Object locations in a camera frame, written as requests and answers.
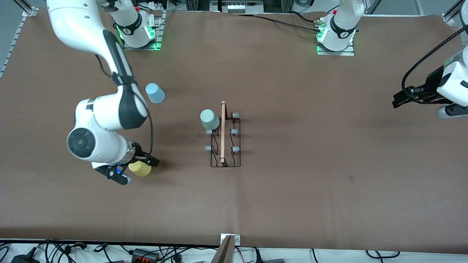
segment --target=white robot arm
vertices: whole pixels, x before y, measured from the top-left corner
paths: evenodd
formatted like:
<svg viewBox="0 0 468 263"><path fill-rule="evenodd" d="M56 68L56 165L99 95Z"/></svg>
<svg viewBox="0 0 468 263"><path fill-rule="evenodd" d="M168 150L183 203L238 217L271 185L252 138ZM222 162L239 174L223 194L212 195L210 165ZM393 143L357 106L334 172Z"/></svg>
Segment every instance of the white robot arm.
<svg viewBox="0 0 468 263"><path fill-rule="evenodd" d="M336 13L320 19L325 23L318 25L321 32L317 34L317 42L331 51L344 50L356 33L364 9L363 0L340 0Z"/></svg>
<svg viewBox="0 0 468 263"><path fill-rule="evenodd" d="M157 166L159 160L115 132L138 128L148 116L146 102L120 43L102 25L95 0L47 0L47 8L57 37L72 48L103 57L117 86L114 94L78 103L75 126L67 138L68 149L78 159L91 162L96 171L109 179L129 184L131 178L123 173L129 163L144 161Z"/></svg>
<svg viewBox="0 0 468 263"><path fill-rule="evenodd" d="M450 36L448 40L467 30L468 1L465 1L460 10L460 18L464 27ZM434 48L406 73L402 82L402 91L393 96L394 101L392 103L394 108L398 108L409 102L447 104L436 110L438 117L448 119L468 115L468 47L451 56L445 61L444 65L430 73L426 78L425 84L419 87L405 86L408 75L441 46L443 45Z"/></svg>

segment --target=white floor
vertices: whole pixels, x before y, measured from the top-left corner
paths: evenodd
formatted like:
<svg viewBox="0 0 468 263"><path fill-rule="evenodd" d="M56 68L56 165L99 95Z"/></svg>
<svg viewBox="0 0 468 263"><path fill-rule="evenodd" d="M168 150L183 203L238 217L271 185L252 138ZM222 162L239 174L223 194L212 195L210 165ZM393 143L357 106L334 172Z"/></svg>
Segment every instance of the white floor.
<svg viewBox="0 0 468 263"><path fill-rule="evenodd" d="M11 262L16 255L27 254L35 244L10 244L10 247L4 263ZM109 261L105 257L103 251L96 253L93 249L96 245L89 245L85 250L80 248L74 248L70 255L77 263L108 263ZM137 247L137 246L125 246L126 249L145 249L147 251L158 250L158 247ZM48 248L49 255L51 254L53 246L50 245ZM252 248L242 248L242 256L246 263L256 260L255 251ZM292 249L292 248L259 248L262 259L284 259L285 263L315 263L312 257L311 249ZM114 261L125 261L131 262L132 256L125 252L120 246L108 246L106 251L109 254L109 258ZM0 251L0 258L3 256L5 250ZM190 249L183 252L182 263L197 263L203 261L205 263L211 262L214 254L216 253L213 249L197 250ZM380 252L382 256L392 255L393 252ZM54 262L58 262L59 254L55 257ZM319 263L379 263L379 260L369 258L364 251L360 250L330 250L330 249L316 249L315 254ZM35 259L41 263L45 263L45 253L39 249L36 250ZM68 262L66 257L62 257L60 260L62 263ZM411 253L402 252L397 258L384 259L384 263L466 263L468 262L468 255L454 255L454 254L431 254L431 253ZM243 263L239 253L235 253L233 263Z"/></svg>

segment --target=power adapter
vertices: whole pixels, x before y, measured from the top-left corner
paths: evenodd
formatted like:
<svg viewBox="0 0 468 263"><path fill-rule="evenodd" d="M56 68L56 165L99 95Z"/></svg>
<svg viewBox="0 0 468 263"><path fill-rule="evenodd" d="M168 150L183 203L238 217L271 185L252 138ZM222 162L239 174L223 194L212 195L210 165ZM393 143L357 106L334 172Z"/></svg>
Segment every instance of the power adapter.
<svg viewBox="0 0 468 263"><path fill-rule="evenodd" d="M33 247L27 255L17 255L11 260L11 263L39 263L38 260L34 259L34 252L37 247Z"/></svg>
<svg viewBox="0 0 468 263"><path fill-rule="evenodd" d="M39 261L27 255L17 255L11 260L11 263L39 263Z"/></svg>
<svg viewBox="0 0 468 263"><path fill-rule="evenodd" d="M149 252L143 249L135 249L132 253L132 262L138 263L156 263L159 255L157 253Z"/></svg>

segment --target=metal mounting plate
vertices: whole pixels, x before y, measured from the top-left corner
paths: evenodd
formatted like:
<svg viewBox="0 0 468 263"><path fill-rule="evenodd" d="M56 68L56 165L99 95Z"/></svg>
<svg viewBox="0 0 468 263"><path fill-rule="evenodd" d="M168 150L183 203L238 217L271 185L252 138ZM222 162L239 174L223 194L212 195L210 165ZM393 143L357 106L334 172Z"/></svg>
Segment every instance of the metal mounting plate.
<svg viewBox="0 0 468 263"><path fill-rule="evenodd" d="M227 236L227 235L234 235L235 236L235 246L240 246L241 245L241 235L240 234L221 234L221 239L220 239L220 244L223 242L224 238Z"/></svg>

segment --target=yellow cup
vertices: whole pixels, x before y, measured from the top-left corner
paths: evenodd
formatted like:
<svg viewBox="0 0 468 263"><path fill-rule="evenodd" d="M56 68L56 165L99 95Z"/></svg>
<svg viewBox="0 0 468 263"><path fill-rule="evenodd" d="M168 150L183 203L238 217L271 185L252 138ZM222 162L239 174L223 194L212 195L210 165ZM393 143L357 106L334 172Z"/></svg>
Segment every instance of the yellow cup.
<svg viewBox="0 0 468 263"><path fill-rule="evenodd" d="M141 161L129 164L128 168L130 169L130 171L132 171L134 174L140 177L147 176L149 172L151 172L151 166Z"/></svg>

